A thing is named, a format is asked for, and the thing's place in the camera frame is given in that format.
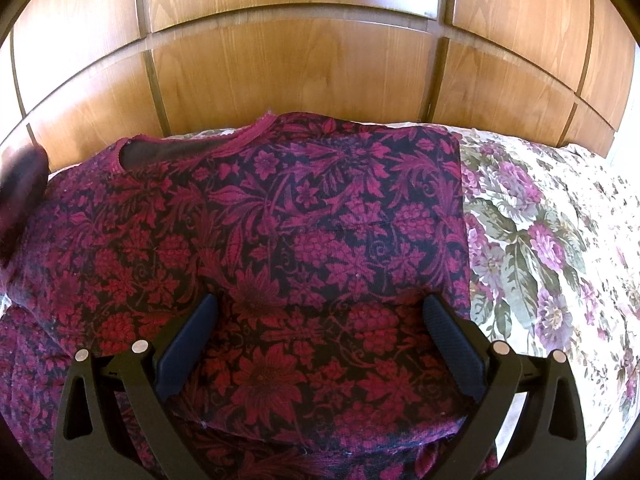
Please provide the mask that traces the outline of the maroon floral knit sweater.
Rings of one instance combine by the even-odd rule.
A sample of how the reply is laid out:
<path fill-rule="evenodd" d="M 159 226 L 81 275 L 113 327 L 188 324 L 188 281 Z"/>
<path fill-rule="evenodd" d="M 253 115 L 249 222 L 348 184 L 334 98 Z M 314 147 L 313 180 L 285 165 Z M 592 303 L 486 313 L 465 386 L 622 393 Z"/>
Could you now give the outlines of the maroon floral knit sweater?
<path fill-rule="evenodd" d="M 167 407 L 213 476 L 417 479 L 445 453 L 471 404 L 420 304 L 470 310 L 453 133 L 291 113 L 60 174 L 34 155 L 1 232 L 1 414 L 42 474 L 75 352 L 126 351 L 207 295 L 219 322 Z"/>

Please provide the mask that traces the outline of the floral bedspread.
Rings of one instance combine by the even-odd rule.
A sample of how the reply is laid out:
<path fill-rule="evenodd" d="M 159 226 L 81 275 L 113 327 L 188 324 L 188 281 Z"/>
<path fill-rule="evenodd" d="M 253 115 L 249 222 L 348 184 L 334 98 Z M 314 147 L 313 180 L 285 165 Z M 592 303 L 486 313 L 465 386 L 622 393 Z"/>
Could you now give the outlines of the floral bedspread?
<path fill-rule="evenodd" d="M 578 145 L 446 128 L 459 142 L 468 318 L 516 352 L 568 357 L 596 478 L 639 414 L 639 196 Z M 3 204 L 14 228 L 23 209 Z"/>

